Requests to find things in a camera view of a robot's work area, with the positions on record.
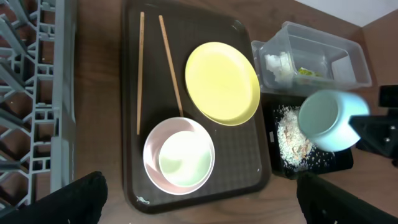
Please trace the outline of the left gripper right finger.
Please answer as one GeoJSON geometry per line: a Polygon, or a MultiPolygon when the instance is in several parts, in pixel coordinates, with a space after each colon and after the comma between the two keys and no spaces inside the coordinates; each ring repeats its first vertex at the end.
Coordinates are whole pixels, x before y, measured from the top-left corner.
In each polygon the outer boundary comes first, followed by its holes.
{"type": "Polygon", "coordinates": [[[397,224],[397,217],[310,173],[297,179],[297,198],[307,223],[397,224]]]}

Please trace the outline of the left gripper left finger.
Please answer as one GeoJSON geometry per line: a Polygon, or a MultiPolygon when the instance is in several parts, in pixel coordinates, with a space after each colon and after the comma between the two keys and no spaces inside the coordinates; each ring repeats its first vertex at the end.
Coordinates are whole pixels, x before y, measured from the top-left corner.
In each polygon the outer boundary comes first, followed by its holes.
{"type": "Polygon", "coordinates": [[[104,175],[94,171],[21,210],[1,217],[1,224],[97,224],[108,198],[104,175]]]}

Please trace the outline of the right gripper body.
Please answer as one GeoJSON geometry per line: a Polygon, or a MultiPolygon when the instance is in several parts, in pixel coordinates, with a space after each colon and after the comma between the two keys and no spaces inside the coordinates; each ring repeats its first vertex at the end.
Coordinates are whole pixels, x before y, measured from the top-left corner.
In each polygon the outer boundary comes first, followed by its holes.
{"type": "Polygon", "coordinates": [[[379,106],[386,115],[352,116],[349,125],[360,136],[356,148],[392,160],[397,166],[397,85],[379,87],[379,106]]]}

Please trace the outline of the light blue bowl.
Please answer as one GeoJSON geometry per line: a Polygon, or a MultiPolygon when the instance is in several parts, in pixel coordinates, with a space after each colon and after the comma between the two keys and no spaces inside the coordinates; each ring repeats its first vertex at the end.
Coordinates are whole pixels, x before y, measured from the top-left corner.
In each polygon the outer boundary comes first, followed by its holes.
{"type": "Polygon", "coordinates": [[[361,139],[349,124],[350,119],[369,114],[368,104],[357,94],[320,90],[301,105],[298,127],[317,148],[338,152],[350,148],[361,139]]]}

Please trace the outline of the yellow green wrapper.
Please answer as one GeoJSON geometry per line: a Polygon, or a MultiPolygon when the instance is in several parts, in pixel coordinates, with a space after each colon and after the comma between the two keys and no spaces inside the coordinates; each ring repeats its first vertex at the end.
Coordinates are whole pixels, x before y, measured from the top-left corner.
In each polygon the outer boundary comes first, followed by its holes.
{"type": "Polygon", "coordinates": [[[306,68],[303,68],[303,67],[298,69],[298,72],[301,75],[306,75],[306,76],[310,76],[310,77],[320,77],[320,78],[323,77],[323,75],[321,73],[307,70],[306,68]]]}

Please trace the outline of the white cup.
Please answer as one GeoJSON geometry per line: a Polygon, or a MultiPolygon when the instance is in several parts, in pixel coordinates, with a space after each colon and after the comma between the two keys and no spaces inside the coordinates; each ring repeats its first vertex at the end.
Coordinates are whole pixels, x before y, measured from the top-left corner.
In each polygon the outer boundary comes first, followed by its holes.
{"type": "Polygon", "coordinates": [[[171,184],[193,187],[209,176],[213,159],[213,143],[207,134],[180,131],[163,143],[159,167],[171,184]]]}

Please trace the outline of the white napkin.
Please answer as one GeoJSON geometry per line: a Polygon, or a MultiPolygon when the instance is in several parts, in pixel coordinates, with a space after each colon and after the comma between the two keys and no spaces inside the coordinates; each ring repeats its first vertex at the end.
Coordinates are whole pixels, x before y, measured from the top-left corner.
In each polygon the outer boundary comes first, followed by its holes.
{"type": "Polygon", "coordinates": [[[266,68],[275,76],[275,81],[280,84],[289,85],[293,80],[294,70],[291,56],[288,52],[280,55],[265,55],[266,68]]]}

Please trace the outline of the black waste tray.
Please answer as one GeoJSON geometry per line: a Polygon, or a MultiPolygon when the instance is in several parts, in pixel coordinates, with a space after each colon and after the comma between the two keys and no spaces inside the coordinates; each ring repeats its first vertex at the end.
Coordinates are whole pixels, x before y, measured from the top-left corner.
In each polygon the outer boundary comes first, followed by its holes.
{"type": "Polygon", "coordinates": [[[297,110],[304,101],[305,98],[302,96],[271,93],[261,95],[272,173],[286,179],[295,180],[303,172],[319,175],[352,168],[353,156],[350,149],[340,152],[325,152],[314,148],[297,166],[288,163],[281,156],[277,130],[279,121],[283,118],[282,110],[284,108],[297,110]]]}

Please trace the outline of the grey dishwasher rack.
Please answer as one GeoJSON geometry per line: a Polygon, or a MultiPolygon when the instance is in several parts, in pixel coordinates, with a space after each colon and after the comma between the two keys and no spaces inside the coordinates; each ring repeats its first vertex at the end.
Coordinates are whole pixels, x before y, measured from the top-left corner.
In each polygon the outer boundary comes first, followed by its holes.
{"type": "Polygon", "coordinates": [[[1,213],[74,181],[76,1],[1,2],[1,213]]]}

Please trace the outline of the spilled rice food scraps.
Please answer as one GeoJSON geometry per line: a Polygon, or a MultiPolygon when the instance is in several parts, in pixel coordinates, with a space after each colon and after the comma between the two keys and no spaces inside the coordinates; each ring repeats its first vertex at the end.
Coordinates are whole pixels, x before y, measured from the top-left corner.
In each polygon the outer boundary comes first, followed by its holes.
{"type": "Polygon", "coordinates": [[[294,172],[329,167],[335,160],[333,152],[323,152],[299,129],[299,106],[280,106],[277,115],[277,139],[282,165],[294,172]]]}

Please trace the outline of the pink bowl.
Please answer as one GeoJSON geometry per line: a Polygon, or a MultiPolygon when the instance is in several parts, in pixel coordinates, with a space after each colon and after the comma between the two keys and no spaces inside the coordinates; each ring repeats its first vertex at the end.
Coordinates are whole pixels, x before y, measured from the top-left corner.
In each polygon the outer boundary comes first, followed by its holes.
{"type": "Polygon", "coordinates": [[[175,117],[166,119],[159,123],[149,133],[143,149],[143,163],[148,178],[158,189],[172,195],[186,195],[198,190],[210,178],[215,166],[215,147],[213,144],[213,167],[211,173],[205,180],[193,187],[179,187],[167,181],[167,179],[162,175],[159,167],[159,152],[165,140],[180,131],[201,132],[207,134],[212,140],[209,133],[201,124],[192,119],[175,117]]]}

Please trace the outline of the clear plastic bin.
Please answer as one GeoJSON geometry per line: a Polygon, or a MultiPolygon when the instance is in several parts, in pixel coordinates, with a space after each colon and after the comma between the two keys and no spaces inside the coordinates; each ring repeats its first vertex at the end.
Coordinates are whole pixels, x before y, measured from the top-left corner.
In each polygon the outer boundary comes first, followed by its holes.
{"type": "Polygon", "coordinates": [[[293,22],[285,22],[267,42],[251,43],[261,91],[308,96],[322,89],[349,91],[372,85],[371,75],[361,46],[348,39],[293,22]],[[264,56],[288,52],[293,63],[289,85],[277,83],[266,68],[264,56]],[[323,77],[301,75],[301,67],[319,72],[323,77]]]}

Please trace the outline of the yellow plate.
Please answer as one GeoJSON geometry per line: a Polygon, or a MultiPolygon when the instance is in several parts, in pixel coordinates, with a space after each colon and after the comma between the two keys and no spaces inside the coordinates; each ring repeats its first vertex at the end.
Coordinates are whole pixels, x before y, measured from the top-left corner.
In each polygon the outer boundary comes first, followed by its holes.
{"type": "Polygon", "coordinates": [[[237,126],[255,114],[261,97],[250,61],[238,49],[221,42],[199,45],[185,67],[188,95],[208,119],[237,126]]]}

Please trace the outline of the right wooden chopstick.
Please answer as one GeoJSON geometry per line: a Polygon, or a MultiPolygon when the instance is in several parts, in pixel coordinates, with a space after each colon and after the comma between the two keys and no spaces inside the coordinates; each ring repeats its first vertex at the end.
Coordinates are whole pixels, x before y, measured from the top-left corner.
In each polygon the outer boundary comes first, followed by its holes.
{"type": "Polygon", "coordinates": [[[179,111],[180,116],[183,117],[182,102],[181,102],[181,99],[180,99],[178,83],[177,83],[177,79],[176,79],[176,76],[175,76],[174,64],[173,64],[172,56],[171,56],[171,52],[170,52],[169,40],[168,40],[168,37],[167,37],[167,32],[166,32],[165,24],[164,24],[164,18],[163,18],[162,15],[159,15],[159,23],[160,23],[160,28],[161,28],[161,32],[162,32],[162,38],[164,40],[165,52],[166,52],[166,55],[167,55],[167,61],[168,61],[169,69],[170,69],[170,76],[171,76],[171,79],[172,79],[172,84],[173,84],[173,88],[174,88],[175,98],[177,100],[178,111],[179,111]]]}

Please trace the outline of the wooden chopstick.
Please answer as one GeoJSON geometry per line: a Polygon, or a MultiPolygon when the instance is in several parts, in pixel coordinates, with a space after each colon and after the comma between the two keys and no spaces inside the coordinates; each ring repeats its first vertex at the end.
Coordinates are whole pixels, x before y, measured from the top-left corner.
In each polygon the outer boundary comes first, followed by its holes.
{"type": "Polygon", "coordinates": [[[140,13],[139,26],[139,61],[138,61],[138,77],[137,77],[137,127],[136,133],[140,135],[141,130],[141,111],[142,111],[142,81],[143,81],[143,57],[144,57],[144,24],[145,13],[140,13]]]}
{"type": "Polygon", "coordinates": [[[181,102],[181,99],[180,99],[178,83],[177,83],[177,79],[176,79],[176,76],[175,76],[174,64],[173,64],[172,56],[171,56],[171,52],[170,52],[169,40],[168,40],[168,37],[167,37],[167,32],[166,32],[165,24],[164,24],[164,18],[163,18],[162,15],[159,15],[159,23],[160,23],[160,28],[161,28],[161,32],[162,32],[162,38],[164,40],[165,52],[166,52],[166,55],[167,55],[167,61],[168,61],[169,69],[170,69],[170,76],[171,76],[171,79],[172,79],[172,84],[173,84],[173,88],[174,88],[175,98],[177,100],[178,111],[179,111],[180,116],[183,117],[182,102],[181,102]]]}

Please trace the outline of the left wooden chopstick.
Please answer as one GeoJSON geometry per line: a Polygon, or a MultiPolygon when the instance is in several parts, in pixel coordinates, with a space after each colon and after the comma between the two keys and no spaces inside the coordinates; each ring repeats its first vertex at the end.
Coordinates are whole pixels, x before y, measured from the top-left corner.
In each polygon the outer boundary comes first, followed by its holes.
{"type": "Polygon", "coordinates": [[[140,13],[139,26],[139,61],[138,61],[138,77],[137,77],[137,127],[136,133],[140,135],[141,130],[141,111],[142,111],[142,81],[143,81],[143,57],[144,57],[144,24],[145,13],[140,13]]]}

